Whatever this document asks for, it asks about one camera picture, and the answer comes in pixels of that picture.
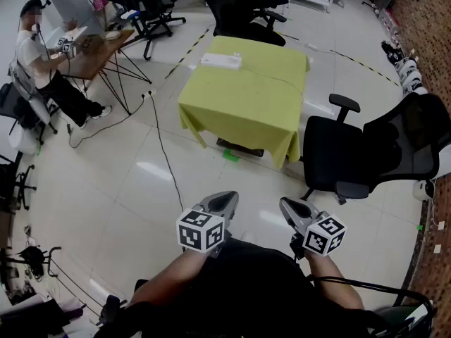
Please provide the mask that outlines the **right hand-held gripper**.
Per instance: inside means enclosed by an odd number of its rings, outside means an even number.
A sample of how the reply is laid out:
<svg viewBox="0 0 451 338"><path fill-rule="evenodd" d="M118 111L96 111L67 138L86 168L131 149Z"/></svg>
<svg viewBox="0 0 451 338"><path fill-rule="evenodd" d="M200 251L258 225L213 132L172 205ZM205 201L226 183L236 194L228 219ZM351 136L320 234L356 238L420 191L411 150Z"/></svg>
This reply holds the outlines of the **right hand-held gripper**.
<svg viewBox="0 0 451 338"><path fill-rule="evenodd" d="M280 211L296 232L290 248L298 259L306 251L327 256L342 244L347 232L346 224L335 215L315 219L320 211L309 201L283 197L280 199Z"/></svg>

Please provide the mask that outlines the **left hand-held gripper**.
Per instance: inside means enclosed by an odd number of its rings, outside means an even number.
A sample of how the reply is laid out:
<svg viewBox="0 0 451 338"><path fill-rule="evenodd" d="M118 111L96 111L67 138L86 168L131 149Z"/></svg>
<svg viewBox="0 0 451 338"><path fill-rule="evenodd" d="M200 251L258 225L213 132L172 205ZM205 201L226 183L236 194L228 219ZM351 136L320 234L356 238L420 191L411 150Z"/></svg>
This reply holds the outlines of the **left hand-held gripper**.
<svg viewBox="0 0 451 338"><path fill-rule="evenodd" d="M237 191L224 191L205 197L193 209L185 209L176 220L178 245L199 253L217 249L226 240L226 229L238 203Z"/></svg>

